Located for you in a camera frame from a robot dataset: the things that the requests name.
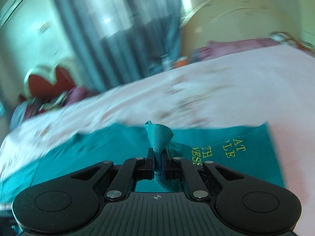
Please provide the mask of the teal sweatshirt with yellow text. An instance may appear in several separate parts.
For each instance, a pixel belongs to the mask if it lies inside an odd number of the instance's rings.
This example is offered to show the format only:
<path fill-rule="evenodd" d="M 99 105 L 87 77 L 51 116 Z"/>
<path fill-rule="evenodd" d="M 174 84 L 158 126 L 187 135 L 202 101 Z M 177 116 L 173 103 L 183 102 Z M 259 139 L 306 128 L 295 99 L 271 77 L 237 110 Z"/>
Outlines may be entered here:
<path fill-rule="evenodd" d="M 220 129 L 171 129 L 147 122 L 143 127 L 113 124 L 90 134 L 75 134 L 46 155 L 23 159 L 23 166 L 1 180 L 1 203 L 10 204 L 22 190 L 110 160 L 122 164 L 144 157 L 149 148 L 157 158 L 166 148 L 171 157 L 195 165 L 213 161 L 266 182 L 284 186 L 268 124 Z"/>

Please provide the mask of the purple blanket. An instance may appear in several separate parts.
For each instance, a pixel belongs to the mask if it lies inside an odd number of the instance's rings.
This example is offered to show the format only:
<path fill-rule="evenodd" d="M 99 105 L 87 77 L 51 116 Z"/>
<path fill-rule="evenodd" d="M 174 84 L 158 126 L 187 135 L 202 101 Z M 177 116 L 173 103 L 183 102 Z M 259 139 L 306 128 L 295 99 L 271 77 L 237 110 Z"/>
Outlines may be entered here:
<path fill-rule="evenodd" d="M 270 38 L 254 38 L 250 40 L 240 41 L 209 41 L 206 46 L 195 49 L 192 53 L 192 60 L 205 61 L 222 56 L 256 50 L 264 47 L 279 45 L 276 41 Z"/>

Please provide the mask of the pile of colourful bedding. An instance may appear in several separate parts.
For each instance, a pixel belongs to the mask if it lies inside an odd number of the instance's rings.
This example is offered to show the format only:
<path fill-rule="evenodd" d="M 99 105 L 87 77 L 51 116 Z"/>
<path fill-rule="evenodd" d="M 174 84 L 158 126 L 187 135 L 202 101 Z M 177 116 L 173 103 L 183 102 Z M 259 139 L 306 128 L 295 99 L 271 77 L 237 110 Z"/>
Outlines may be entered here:
<path fill-rule="evenodd" d="M 86 98 L 98 95 L 97 91 L 88 90 L 85 86 L 74 87 L 70 91 L 64 91 L 56 98 L 42 100 L 40 98 L 31 98 L 20 102 L 12 114 L 9 130 L 12 131 L 21 126 L 21 124 L 37 115 L 48 111 L 61 109 Z"/>

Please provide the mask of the pink floral bed sheet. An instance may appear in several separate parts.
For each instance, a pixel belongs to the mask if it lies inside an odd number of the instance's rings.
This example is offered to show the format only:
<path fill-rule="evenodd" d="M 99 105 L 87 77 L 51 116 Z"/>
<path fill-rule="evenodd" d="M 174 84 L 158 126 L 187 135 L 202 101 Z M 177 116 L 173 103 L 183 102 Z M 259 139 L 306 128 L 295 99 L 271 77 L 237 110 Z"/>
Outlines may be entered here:
<path fill-rule="evenodd" d="M 314 58 L 290 46 L 235 53 L 119 86 L 36 116 L 1 145 L 1 180 L 73 136 L 146 121 L 201 134 L 269 125 L 286 186 L 302 203 L 299 235 L 314 235 Z"/>

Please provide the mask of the red cream scalloped headboard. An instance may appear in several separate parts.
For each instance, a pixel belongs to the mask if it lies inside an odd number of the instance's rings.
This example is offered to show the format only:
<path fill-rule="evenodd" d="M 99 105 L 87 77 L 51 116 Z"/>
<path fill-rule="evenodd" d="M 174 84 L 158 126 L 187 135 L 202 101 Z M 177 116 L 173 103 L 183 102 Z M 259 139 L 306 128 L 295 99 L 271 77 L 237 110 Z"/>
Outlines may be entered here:
<path fill-rule="evenodd" d="M 19 95 L 25 100 L 53 99 L 75 88 L 78 78 L 72 58 L 64 58 L 54 65 L 36 65 L 27 71 Z"/>

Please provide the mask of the grey-blue window curtain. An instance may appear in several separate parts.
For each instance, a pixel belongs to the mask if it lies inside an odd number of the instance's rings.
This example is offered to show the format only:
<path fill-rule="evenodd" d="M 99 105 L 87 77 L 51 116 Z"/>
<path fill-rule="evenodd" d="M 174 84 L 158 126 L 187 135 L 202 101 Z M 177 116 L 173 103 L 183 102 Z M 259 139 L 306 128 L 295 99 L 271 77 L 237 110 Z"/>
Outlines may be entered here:
<path fill-rule="evenodd" d="M 99 92 L 163 71 L 181 50 L 182 0 L 54 0 L 85 86 Z"/>

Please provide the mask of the round cream folding table top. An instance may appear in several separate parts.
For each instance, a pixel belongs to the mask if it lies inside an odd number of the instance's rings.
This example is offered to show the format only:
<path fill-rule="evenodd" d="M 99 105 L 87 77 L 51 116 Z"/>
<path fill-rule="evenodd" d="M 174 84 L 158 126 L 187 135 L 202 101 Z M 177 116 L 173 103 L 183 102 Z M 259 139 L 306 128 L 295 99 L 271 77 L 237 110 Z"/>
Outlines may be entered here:
<path fill-rule="evenodd" d="M 275 31 L 301 36 L 293 16 L 271 0 L 207 0 L 187 15 L 181 28 L 183 56 L 209 41 L 267 38 Z"/>

